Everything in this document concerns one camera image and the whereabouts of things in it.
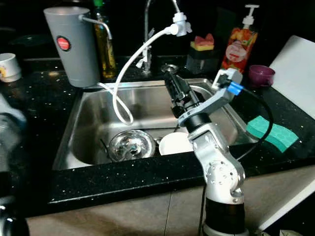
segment dish soap bottle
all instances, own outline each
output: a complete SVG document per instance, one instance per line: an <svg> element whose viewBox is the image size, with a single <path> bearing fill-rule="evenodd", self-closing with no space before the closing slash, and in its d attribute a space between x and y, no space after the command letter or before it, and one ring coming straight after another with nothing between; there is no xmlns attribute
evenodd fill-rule
<svg viewBox="0 0 315 236"><path fill-rule="evenodd" d="M106 3L103 0L94 0L94 5L94 16L96 20L102 21L108 25L108 18L105 15ZM94 29L103 78L113 78L116 75L116 64L112 40L108 38L107 31L103 26L95 24Z"/></svg>
<svg viewBox="0 0 315 236"><path fill-rule="evenodd" d="M221 68L235 68L241 73L247 64L248 58L251 54L252 47L256 42L258 33L250 29L254 18L252 13L259 5L248 4L245 7L250 8L250 13L243 19L243 28L234 28L223 57Z"/></svg>

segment faucet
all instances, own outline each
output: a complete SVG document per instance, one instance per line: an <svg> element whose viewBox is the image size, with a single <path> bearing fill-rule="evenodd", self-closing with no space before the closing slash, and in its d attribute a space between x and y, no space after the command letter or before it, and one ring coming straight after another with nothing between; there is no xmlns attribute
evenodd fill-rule
<svg viewBox="0 0 315 236"><path fill-rule="evenodd" d="M186 16L179 10L179 7L177 5L177 2L176 0L171 0L174 7L175 7L175 10L176 10L176 14L174 15L174 18L173 18L173 21L175 22L175 20L178 22L178 21L185 21L187 18ZM151 4L151 0L147 0L146 1L146 6L145 6L145 9L144 9L144 41L148 41L149 39L149 7L150 7L150 4ZM187 30L185 30L185 33L179 33L177 34L177 36L182 36L182 35L185 35L187 32L191 32L191 29L190 29L190 23L186 23L184 22L184 27L187 28ZM138 64L139 67L142 66L142 63L143 63L143 70L145 72L150 72L150 67L151 67L151 58L152 58L152 55L151 55L151 51L150 51L150 46L147 47L143 53L143 59L141 60L141 62Z"/></svg>

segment red label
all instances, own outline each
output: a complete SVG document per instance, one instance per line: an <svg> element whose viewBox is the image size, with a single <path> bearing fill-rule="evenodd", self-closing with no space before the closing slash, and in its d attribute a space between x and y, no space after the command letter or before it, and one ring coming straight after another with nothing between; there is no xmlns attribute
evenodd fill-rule
<svg viewBox="0 0 315 236"><path fill-rule="evenodd" d="M65 52L69 51L71 48L71 44L70 44L69 40L63 36L57 37L57 43L58 43L59 47L61 48L61 50L65 51Z"/></svg>

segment purple cup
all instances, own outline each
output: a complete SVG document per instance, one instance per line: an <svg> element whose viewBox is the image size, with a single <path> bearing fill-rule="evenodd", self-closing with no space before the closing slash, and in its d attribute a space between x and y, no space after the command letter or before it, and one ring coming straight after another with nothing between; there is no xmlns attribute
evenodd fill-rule
<svg viewBox="0 0 315 236"><path fill-rule="evenodd" d="M268 87L274 82L275 71L265 65L251 65L249 78L253 87Z"/></svg>

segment sponge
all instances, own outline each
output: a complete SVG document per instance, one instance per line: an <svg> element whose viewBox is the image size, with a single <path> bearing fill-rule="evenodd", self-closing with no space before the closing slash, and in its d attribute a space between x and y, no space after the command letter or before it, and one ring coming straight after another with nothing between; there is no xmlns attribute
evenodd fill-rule
<svg viewBox="0 0 315 236"><path fill-rule="evenodd" d="M267 131L269 121L265 120L262 116L248 122L246 130L252 135L261 138ZM298 137L287 128L273 124L270 134L267 136L266 141L275 145L281 152L284 152L290 147Z"/></svg>
<svg viewBox="0 0 315 236"><path fill-rule="evenodd" d="M196 51L207 51L213 50L215 40L213 39L212 34L207 34L206 38L202 38L200 36L195 37L195 41L190 42L190 46L194 48Z"/></svg>

